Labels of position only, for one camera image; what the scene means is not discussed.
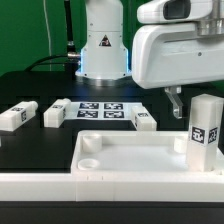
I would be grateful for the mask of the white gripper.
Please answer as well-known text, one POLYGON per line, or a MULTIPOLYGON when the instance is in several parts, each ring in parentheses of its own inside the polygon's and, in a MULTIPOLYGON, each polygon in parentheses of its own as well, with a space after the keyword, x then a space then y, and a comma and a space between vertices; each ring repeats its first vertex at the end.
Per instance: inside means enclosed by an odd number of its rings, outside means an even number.
POLYGON ((166 87, 173 115, 181 119, 181 87, 175 85, 224 79, 224 0, 151 0, 137 9, 137 19, 133 80, 145 89, 166 87))

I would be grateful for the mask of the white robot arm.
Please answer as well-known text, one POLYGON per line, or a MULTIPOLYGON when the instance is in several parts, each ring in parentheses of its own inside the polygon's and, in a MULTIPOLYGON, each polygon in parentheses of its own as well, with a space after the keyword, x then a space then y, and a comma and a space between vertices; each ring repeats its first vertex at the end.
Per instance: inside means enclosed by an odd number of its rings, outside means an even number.
POLYGON ((95 85, 127 77, 144 89, 163 87, 180 119, 186 84, 224 79, 224 0, 151 0, 138 7, 142 27, 123 44, 120 0, 85 0, 87 42, 76 76, 95 85))

